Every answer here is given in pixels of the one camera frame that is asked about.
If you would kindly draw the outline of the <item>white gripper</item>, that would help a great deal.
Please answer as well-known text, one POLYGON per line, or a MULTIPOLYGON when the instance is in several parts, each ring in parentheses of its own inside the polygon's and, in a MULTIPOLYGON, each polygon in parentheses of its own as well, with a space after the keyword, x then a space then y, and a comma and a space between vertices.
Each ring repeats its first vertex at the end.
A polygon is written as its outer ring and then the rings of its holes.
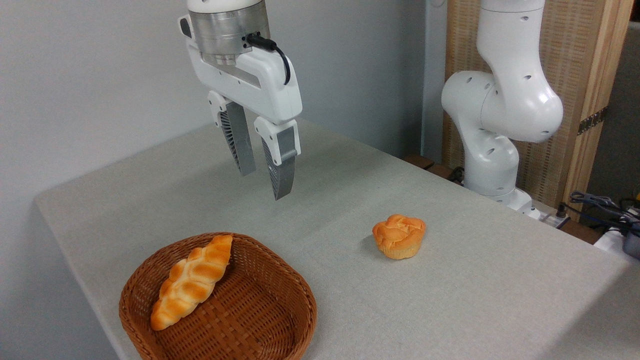
POLYGON ((290 194, 301 153, 298 124, 291 119, 301 114, 302 99, 290 60, 256 45, 270 38, 267 16, 186 14, 179 27, 196 76, 210 89, 214 124, 222 129, 238 171, 246 176, 256 170, 245 108, 259 116, 254 127, 274 199, 290 194))

